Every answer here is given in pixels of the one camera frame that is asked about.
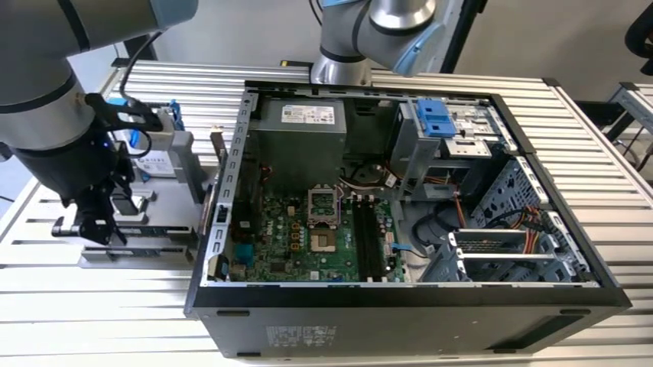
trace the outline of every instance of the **aluminum extrusion table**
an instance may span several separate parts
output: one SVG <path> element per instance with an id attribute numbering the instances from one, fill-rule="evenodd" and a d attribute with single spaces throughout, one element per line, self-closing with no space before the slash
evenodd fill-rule
<path id="1" fill-rule="evenodd" d="M 103 92 L 116 96 L 120 71 Z M 217 67 L 139 62 L 128 92 L 176 99 L 192 150 L 216 165 L 209 128 L 229 129 L 244 80 L 304 82 L 304 68 Z M 294 359 L 256 365 L 650 365 L 653 362 L 653 190 L 583 116 L 565 91 L 538 79 L 374 71 L 374 85 L 498 93 L 519 122 L 583 229 L 626 289 L 633 308 L 533 356 L 438 359 Z M 239 365 L 225 361 L 201 323 L 185 320 L 191 271 L 80 269 L 80 247 L 49 236 L 60 213 L 36 181 L 0 221 L 0 365 Z"/>

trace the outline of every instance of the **sticker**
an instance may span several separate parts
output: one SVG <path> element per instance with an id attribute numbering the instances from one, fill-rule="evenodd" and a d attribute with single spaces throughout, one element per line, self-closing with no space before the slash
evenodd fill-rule
<path id="1" fill-rule="evenodd" d="M 392 188 L 395 186 L 395 183 L 396 183 L 396 176 L 394 174 L 390 174 L 390 176 L 387 176 L 386 186 Z"/>
<path id="2" fill-rule="evenodd" d="M 331 346 L 335 331 L 336 326 L 267 326 L 267 342 L 279 348 Z"/>
<path id="3" fill-rule="evenodd" d="M 335 125 L 334 116 L 335 109 L 332 107 L 286 105 L 282 111 L 282 122 Z"/>
<path id="4" fill-rule="evenodd" d="M 136 159 L 139 167 L 148 175 L 175 175 L 171 157 L 165 151 L 151 151 L 143 158 Z"/>

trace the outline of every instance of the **expansion slot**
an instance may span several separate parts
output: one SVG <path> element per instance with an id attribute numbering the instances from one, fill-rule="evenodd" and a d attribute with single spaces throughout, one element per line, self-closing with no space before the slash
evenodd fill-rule
<path id="1" fill-rule="evenodd" d="M 358 274 L 360 281 L 380 281 L 383 261 L 378 245 L 376 214 L 372 202 L 352 204 L 354 237 L 356 240 Z"/>

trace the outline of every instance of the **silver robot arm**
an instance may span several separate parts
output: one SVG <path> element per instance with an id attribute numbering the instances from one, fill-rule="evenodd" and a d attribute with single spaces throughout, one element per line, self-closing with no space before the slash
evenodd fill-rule
<path id="1" fill-rule="evenodd" d="M 187 21 L 196 7 L 197 0 L 0 1 L 0 143 L 63 205 L 76 204 L 76 228 L 99 243 L 119 233 L 109 196 L 128 200 L 133 173 L 108 139 L 117 113 L 97 96 L 80 100 L 67 57 Z M 125 109 L 152 117 L 144 106 Z"/>
<path id="2" fill-rule="evenodd" d="M 312 83 L 370 85 L 368 59 L 403 76 L 426 69 L 444 30 L 435 0 L 322 0 L 322 5 Z"/>

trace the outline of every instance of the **cable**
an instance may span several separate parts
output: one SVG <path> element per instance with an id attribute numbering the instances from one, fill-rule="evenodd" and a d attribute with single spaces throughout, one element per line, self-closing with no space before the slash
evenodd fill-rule
<path id="1" fill-rule="evenodd" d="M 451 203 L 450 201 L 442 201 L 436 203 L 432 207 L 432 219 L 435 221 L 435 224 L 438 224 L 439 228 L 442 228 L 446 232 L 452 232 L 460 229 L 459 227 L 452 226 L 451 224 L 444 222 L 442 218 L 439 218 L 439 214 L 446 209 L 446 205 L 450 203 Z"/>
<path id="2" fill-rule="evenodd" d="M 428 258 L 428 256 L 419 255 L 415 251 L 407 250 L 406 248 L 394 248 L 392 251 L 406 251 L 406 252 L 410 252 L 412 255 L 415 255 L 419 258 Z"/>
<path id="3" fill-rule="evenodd" d="M 625 144 L 621 140 L 614 140 L 614 145 L 619 145 L 625 149 Z M 626 150 L 623 150 L 623 157 L 625 157 L 626 153 L 630 153 L 630 155 L 633 156 L 633 161 L 631 162 L 629 161 L 630 165 L 633 167 L 637 167 L 639 165 L 639 157 L 634 154 L 633 151 L 626 151 Z"/>
<path id="4" fill-rule="evenodd" d="M 318 21 L 318 24 L 322 27 L 322 21 L 319 20 L 318 12 L 315 11 L 315 5 L 312 0 L 308 0 L 308 5 L 310 5 L 310 10 L 314 12 L 315 20 Z"/>
<path id="5" fill-rule="evenodd" d="M 149 136 L 145 130 L 140 130 L 140 129 L 136 130 L 144 135 L 144 138 L 147 140 L 147 148 L 139 154 L 129 154 L 128 157 L 131 159 L 141 159 L 152 151 L 152 137 Z"/>
<path id="6" fill-rule="evenodd" d="M 464 214 L 462 213 L 460 200 L 458 199 L 456 194 L 452 197 L 456 202 L 458 223 L 460 224 L 460 228 L 464 228 L 467 226 L 467 223 L 464 221 Z"/>
<path id="7" fill-rule="evenodd" d="M 635 168 L 637 172 L 643 169 L 643 166 L 646 166 L 646 163 L 649 162 L 649 158 L 650 158 L 650 153 L 646 153 L 646 155 L 643 156 L 642 161 L 639 162 L 639 165 Z"/>
<path id="8" fill-rule="evenodd" d="M 498 216 L 494 217 L 494 219 L 484 225 L 483 228 L 493 228 L 493 225 L 499 221 L 502 220 L 503 218 L 507 218 L 510 216 L 514 216 L 515 214 L 519 214 L 519 213 L 526 213 L 527 214 L 527 211 L 526 211 L 526 208 L 521 208 L 521 209 L 514 209 L 514 210 L 510 210 L 509 212 L 503 213 L 503 214 L 499 214 Z"/>
<path id="9" fill-rule="evenodd" d="M 633 140 L 630 141 L 627 147 L 625 147 L 625 151 L 623 151 L 623 156 L 629 153 L 630 151 L 630 148 L 633 147 L 633 144 L 634 142 L 637 141 L 637 138 L 639 137 L 639 134 L 642 133 L 643 131 L 643 126 L 639 128 L 639 131 L 637 132 L 637 134 L 634 135 L 634 138 Z"/>
<path id="10" fill-rule="evenodd" d="M 342 182 L 344 185 L 347 185 L 354 190 L 374 190 L 374 189 L 382 189 L 382 188 L 384 188 L 384 186 L 380 185 L 380 182 L 372 182 L 372 183 L 351 183 L 348 181 L 350 181 L 348 178 L 340 176 L 339 182 Z"/>
<path id="11" fill-rule="evenodd" d="M 143 46 L 140 46 L 139 50 L 136 51 L 136 53 L 132 55 L 132 58 L 129 59 L 127 69 L 124 70 L 123 79 L 120 80 L 120 88 L 119 88 L 120 95 L 127 101 L 131 102 L 137 101 L 136 98 L 131 97 L 127 94 L 127 92 L 124 92 L 124 87 L 127 86 L 127 81 L 129 80 L 129 75 L 132 74 L 133 66 L 136 65 L 136 61 L 139 60 L 139 56 L 143 53 L 143 50 L 147 47 L 149 47 L 149 45 L 156 41 L 159 37 L 161 37 L 163 32 L 165 32 L 165 30 L 157 31 L 155 34 L 152 34 L 149 39 L 143 43 Z"/>
<path id="12" fill-rule="evenodd" d="M 139 100 L 127 94 L 127 92 L 124 91 L 124 87 L 127 86 L 127 81 L 129 80 L 129 75 L 132 74 L 133 66 L 136 65 L 136 61 L 139 60 L 139 56 L 143 53 L 143 50 L 147 47 L 149 47 L 149 45 L 161 36 L 163 32 L 164 31 L 157 31 L 155 34 L 152 34 L 152 36 L 149 37 L 149 39 L 143 43 L 143 45 L 137 49 L 136 53 L 132 55 L 132 58 L 129 59 L 129 63 L 127 65 L 127 69 L 124 70 L 123 79 L 120 80 L 119 91 L 120 91 L 120 96 L 131 104 L 135 104 L 136 102 L 139 102 Z M 135 130 L 137 130 L 144 135 L 144 138 L 147 139 L 147 148 L 144 149 L 144 151 L 141 153 L 139 153 L 139 154 L 129 154 L 128 157 L 131 159 L 140 159 L 147 154 L 149 154 L 149 152 L 152 151 L 152 138 L 149 137 L 149 134 L 147 133 L 145 130 L 141 130 L 141 129 L 135 129 Z"/>

